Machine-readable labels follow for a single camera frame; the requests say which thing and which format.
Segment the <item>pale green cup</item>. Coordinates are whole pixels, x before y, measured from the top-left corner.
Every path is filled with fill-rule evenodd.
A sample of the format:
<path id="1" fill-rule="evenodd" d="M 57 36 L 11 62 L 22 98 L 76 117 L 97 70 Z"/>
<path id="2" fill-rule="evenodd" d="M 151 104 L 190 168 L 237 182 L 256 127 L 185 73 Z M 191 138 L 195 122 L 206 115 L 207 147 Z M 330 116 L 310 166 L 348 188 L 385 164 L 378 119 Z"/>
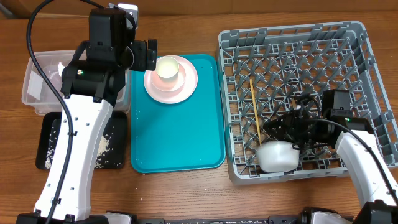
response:
<path id="1" fill-rule="evenodd" d="M 164 56 L 157 59 L 155 71 L 162 80 L 171 82 L 178 76 L 179 64 L 175 58 Z"/>

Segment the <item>white bowl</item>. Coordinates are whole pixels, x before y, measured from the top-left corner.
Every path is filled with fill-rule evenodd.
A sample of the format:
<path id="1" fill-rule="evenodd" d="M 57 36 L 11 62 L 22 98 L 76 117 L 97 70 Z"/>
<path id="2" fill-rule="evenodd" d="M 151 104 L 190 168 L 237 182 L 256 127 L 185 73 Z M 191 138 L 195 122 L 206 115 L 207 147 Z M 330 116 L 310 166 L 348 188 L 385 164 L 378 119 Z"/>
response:
<path id="1" fill-rule="evenodd" d="M 262 171 L 288 172 L 299 166 L 300 152 L 291 142 L 269 141 L 261 144 L 256 151 L 256 158 Z"/>

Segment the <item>large pink plate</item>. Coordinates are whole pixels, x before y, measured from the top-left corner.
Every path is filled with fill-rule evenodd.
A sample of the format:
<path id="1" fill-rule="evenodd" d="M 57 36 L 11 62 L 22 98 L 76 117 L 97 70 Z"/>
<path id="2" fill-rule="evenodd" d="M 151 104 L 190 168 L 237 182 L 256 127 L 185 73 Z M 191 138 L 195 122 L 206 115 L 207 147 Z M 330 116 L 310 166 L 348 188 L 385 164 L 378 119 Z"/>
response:
<path id="1" fill-rule="evenodd" d="M 167 55 L 167 56 L 175 58 L 178 64 L 184 67 L 186 75 L 184 86 L 177 91 L 170 91 L 170 92 L 160 91 L 156 89 L 151 83 L 150 74 L 155 70 L 154 71 L 147 70 L 144 74 L 144 88 L 146 92 L 149 94 L 149 96 L 151 96 L 155 101 L 165 104 L 180 103 L 188 99 L 195 91 L 198 84 L 198 74 L 196 68 L 187 59 L 177 55 Z"/>

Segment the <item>wooden chopstick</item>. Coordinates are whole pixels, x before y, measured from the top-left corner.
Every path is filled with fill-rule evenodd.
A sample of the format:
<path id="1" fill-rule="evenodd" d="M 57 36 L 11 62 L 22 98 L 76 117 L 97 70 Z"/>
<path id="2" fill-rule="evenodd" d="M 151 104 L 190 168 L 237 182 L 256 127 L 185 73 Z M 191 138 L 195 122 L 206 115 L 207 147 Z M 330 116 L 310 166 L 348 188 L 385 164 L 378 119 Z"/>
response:
<path id="1" fill-rule="evenodd" d="M 261 130 L 260 130 L 260 125 L 259 125 L 257 103 L 256 103 L 256 97 L 254 94 L 254 85 L 253 85 L 252 79 L 249 79 L 249 84 L 250 84 L 252 104 L 253 104 L 253 108 L 254 108 L 254 117 L 255 117 L 255 121 L 256 121 L 257 136 L 258 136 L 259 145 L 261 146 L 262 145 Z"/>

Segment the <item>rice grains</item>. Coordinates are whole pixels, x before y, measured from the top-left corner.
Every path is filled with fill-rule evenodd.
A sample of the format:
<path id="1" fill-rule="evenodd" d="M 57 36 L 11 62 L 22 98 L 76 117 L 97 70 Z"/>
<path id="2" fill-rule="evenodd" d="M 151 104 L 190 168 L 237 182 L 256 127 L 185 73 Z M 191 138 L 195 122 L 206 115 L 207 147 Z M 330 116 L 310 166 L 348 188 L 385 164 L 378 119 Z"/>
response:
<path id="1" fill-rule="evenodd" d="M 49 134 L 49 142 L 48 146 L 45 148 L 45 159 L 44 159 L 44 169 L 50 169 L 55 153 L 55 147 L 57 144 L 58 134 L 60 130 L 60 125 L 55 123 L 52 125 L 50 134 Z M 104 169 L 106 163 L 109 161 L 105 160 L 105 156 L 110 151 L 109 148 L 109 139 L 107 137 L 102 136 L 101 141 L 98 148 L 98 153 L 96 156 L 95 169 Z"/>

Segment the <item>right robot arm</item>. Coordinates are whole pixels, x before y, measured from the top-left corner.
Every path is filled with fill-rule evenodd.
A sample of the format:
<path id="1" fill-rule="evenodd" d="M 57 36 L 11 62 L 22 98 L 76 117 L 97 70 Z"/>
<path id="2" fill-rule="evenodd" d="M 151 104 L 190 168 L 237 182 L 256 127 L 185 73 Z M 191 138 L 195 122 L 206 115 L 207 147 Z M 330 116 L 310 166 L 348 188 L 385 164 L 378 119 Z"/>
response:
<path id="1" fill-rule="evenodd" d="M 306 94 L 295 102 L 287 114 L 263 124 L 269 140 L 256 151 L 261 170 L 292 171 L 300 152 L 330 146 L 344 162 L 361 202 L 354 223 L 397 223 L 397 182 L 370 122 L 353 116 L 349 91 L 324 91 L 321 102 Z"/>

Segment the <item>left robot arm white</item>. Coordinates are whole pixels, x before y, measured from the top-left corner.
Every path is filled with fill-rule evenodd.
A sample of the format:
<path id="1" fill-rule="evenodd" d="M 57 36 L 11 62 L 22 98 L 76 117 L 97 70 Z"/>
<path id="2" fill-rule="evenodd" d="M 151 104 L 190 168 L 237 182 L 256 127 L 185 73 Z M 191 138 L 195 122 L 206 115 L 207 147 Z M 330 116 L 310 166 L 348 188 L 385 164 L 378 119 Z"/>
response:
<path id="1" fill-rule="evenodd" d="M 89 38 L 80 43 L 62 71 L 54 95 L 62 123 L 44 189 L 34 211 L 18 223 L 135 223 L 124 212 L 91 214 L 90 193 L 96 156 L 118 93 L 130 70 L 155 70 L 157 41 L 136 40 L 139 10 L 133 4 L 95 4 Z"/>

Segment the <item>grey dishwasher rack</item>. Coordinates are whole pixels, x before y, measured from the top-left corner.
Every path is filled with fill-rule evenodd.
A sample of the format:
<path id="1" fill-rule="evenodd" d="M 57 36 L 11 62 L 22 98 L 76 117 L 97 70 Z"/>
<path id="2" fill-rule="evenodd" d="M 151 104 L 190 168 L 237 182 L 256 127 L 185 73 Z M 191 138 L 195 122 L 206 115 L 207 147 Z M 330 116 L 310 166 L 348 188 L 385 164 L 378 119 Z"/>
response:
<path id="1" fill-rule="evenodd" d="M 228 172 L 236 185 L 346 176 L 330 146 L 300 152 L 298 167 L 266 173 L 259 147 L 249 79 L 254 85 L 259 125 L 292 110 L 309 94 L 348 90 L 351 112 L 374 129 L 386 165 L 397 167 L 397 124 L 365 26 L 358 21 L 225 30 L 218 36 Z"/>

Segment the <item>crumpled white tissue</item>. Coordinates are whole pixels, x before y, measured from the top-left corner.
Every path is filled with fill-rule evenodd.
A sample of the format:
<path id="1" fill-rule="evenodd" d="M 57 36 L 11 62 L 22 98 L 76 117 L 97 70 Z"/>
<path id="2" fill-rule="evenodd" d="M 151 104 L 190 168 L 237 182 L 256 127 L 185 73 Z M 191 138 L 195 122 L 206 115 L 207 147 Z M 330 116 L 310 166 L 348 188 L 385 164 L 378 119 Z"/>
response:
<path id="1" fill-rule="evenodd" d="M 58 63 L 58 74 L 60 76 L 62 76 L 62 72 L 63 72 L 64 68 L 65 68 L 65 66 L 61 62 L 59 62 Z"/>

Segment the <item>teal serving tray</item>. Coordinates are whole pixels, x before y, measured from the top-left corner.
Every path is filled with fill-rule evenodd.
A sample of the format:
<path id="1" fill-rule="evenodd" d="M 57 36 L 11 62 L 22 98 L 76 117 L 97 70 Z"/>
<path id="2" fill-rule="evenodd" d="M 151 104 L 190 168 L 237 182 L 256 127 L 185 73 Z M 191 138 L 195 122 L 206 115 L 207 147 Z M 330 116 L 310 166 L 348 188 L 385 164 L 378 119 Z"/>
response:
<path id="1" fill-rule="evenodd" d="M 226 158 L 216 60 L 184 55 L 198 74 L 193 94 L 176 104 L 153 99 L 144 72 L 131 73 L 131 165 L 143 174 L 212 169 Z"/>

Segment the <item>white label sticker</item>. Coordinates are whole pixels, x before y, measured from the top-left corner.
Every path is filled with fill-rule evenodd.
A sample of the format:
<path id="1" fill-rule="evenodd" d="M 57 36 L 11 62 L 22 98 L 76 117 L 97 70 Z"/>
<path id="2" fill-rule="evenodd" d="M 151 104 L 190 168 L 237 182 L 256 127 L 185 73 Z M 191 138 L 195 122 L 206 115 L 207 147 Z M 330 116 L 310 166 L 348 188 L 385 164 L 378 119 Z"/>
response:
<path id="1" fill-rule="evenodd" d="M 40 100 L 42 85 L 43 85 L 43 78 L 37 73 L 31 71 L 28 88 L 27 88 L 27 94 L 34 97 L 36 100 Z"/>

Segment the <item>black tray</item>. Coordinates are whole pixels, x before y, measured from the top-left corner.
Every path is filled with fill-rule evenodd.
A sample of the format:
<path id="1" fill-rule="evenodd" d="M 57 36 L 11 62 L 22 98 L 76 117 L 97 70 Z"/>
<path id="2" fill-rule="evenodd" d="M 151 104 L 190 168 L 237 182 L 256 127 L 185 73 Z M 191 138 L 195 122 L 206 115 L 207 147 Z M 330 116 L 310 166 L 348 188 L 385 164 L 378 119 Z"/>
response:
<path id="1" fill-rule="evenodd" d="M 53 124 L 61 125 L 61 112 L 51 112 L 44 116 L 39 139 L 39 146 L 35 159 L 35 166 L 44 169 L 45 148 L 48 146 L 49 134 Z M 109 139 L 110 151 L 104 157 L 108 163 L 104 169 L 120 169 L 124 165 L 127 141 L 127 116 L 123 112 L 114 112 L 109 119 L 103 136 Z"/>

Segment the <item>clear plastic bin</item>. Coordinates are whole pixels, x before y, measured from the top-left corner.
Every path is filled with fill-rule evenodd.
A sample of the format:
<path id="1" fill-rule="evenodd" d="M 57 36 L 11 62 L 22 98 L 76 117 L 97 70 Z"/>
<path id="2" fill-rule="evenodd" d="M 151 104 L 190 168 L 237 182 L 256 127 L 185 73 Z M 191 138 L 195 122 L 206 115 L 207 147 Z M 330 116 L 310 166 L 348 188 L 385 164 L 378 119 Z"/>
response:
<path id="1" fill-rule="evenodd" d="M 59 91 L 62 85 L 60 72 L 72 60 L 74 50 L 58 50 L 36 52 L 35 57 L 51 81 L 52 85 Z M 118 93 L 115 111 L 127 113 L 130 110 L 130 93 L 131 93 L 131 72 L 126 72 L 125 87 Z M 52 93 L 51 89 L 39 75 L 32 60 L 28 61 L 25 71 L 24 82 L 22 86 L 21 101 L 25 105 L 35 108 L 37 115 L 45 115 L 49 112 L 61 112 L 62 106 Z"/>

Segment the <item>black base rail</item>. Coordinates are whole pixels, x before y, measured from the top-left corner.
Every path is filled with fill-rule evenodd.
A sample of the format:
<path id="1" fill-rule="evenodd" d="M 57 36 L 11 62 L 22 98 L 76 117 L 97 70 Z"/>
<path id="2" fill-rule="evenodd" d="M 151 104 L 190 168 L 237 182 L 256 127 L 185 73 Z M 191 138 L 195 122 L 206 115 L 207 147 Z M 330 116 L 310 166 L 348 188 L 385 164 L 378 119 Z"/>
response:
<path id="1" fill-rule="evenodd" d="M 301 223 L 300 215 L 274 215 L 267 218 L 234 219 L 188 219 L 165 220 L 163 218 L 137 219 L 138 224 L 296 224 Z"/>

